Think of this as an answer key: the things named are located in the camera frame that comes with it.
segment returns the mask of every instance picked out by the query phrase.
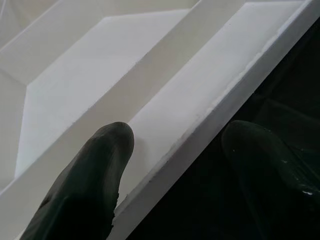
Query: white plastic tray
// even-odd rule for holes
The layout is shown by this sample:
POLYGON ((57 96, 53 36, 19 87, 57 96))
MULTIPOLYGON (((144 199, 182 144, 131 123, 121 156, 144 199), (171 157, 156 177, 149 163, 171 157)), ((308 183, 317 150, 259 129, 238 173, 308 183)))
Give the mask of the white plastic tray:
POLYGON ((196 2, 60 0, 1 48, 1 239, 114 121, 135 135, 109 236, 125 239, 320 16, 319 0, 196 2))

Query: black surface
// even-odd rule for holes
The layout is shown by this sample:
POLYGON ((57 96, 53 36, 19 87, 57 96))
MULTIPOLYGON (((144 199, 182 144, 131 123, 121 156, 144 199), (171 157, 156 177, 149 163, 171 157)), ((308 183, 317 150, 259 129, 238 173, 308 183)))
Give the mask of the black surface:
POLYGON ((224 130, 222 148, 262 236, 313 240, 320 235, 320 172, 313 165, 319 153, 306 154, 264 126, 242 120, 224 130))
MULTIPOLYGON (((233 120, 259 123, 301 149, 319 149, 315 134, 320 132, 319 26, 318 20, 233 120), (292 121, 292 114, 299 117, 292 121)), ((221 134, 128 239, 263 239, 222 152, 221 134)))

